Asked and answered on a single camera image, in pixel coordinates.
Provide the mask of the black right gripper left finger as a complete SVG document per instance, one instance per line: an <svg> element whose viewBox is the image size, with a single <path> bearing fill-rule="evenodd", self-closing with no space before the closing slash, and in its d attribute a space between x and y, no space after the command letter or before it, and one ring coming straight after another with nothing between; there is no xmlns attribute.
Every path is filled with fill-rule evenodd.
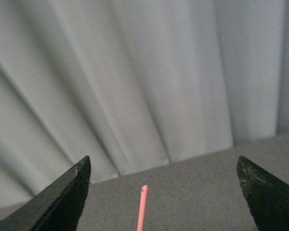
<svg viewBox="0 0 289 231"><path fill-rule="evenodd" d="M75 231L88 195L89 156L0 221L0 231Z"/></svg>

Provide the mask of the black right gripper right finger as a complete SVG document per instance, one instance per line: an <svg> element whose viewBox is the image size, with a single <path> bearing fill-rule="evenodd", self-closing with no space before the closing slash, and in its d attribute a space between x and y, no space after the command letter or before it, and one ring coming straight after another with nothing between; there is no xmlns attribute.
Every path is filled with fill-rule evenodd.
<svg viewBox="0 0 289 231"><path fill-rule="evenodd" d="M289 185L244 156L236 172L257 229L289 231Z"/></svg>

